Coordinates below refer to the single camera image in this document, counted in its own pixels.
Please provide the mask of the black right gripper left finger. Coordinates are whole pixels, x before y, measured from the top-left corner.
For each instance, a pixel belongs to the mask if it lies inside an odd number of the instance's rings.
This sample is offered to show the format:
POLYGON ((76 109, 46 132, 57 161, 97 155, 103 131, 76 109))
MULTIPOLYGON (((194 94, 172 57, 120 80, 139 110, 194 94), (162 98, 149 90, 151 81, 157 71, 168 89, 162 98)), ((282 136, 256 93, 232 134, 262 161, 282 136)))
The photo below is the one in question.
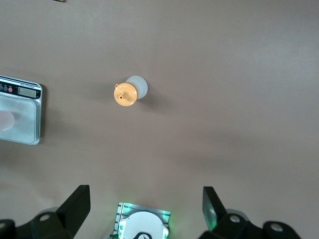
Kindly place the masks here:
POLYGON ((90 187, 80 185, 54 212, 43 212, 28 223, 16 226, 11 219, 0 221, 2 239, 73 239, 91 209, 90 187))

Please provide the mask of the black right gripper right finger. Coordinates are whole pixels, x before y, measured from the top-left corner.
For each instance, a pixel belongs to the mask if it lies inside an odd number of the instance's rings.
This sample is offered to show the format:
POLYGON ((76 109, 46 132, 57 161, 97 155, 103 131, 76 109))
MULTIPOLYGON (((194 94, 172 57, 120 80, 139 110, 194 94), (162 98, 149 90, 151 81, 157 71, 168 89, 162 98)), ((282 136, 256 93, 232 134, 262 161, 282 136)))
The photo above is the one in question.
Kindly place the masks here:
POLYGON ((213 187, 203 187, 202 212, 208 227, 202 239, 299 239, 300 236, 283 222, 267 221, 262 227, 251 223, 247 215, 226 209, 213 187))

